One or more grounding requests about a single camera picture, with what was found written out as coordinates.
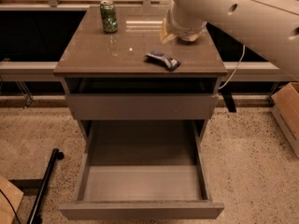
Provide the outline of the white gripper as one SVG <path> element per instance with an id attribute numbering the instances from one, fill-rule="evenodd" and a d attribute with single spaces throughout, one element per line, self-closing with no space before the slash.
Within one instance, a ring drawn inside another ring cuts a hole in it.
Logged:
<path id="1" fill-rule="evenodd" d="M 170 7 L 161 24 L 160 42 L 166 44 L 179 37 L 188 37 L 188 42 L 194 42 L 205 27 L 206 21 L 191 18 L 179 8 Z"/>

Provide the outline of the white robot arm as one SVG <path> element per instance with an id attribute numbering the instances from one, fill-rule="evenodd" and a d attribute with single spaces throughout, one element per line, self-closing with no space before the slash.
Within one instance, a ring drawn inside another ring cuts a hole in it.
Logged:
<path id="1" fill-rule="evenodd" d="M 194 41 L 205 22 L 299 80 L 298 0 L 171 0 L 160 40 Z"/>

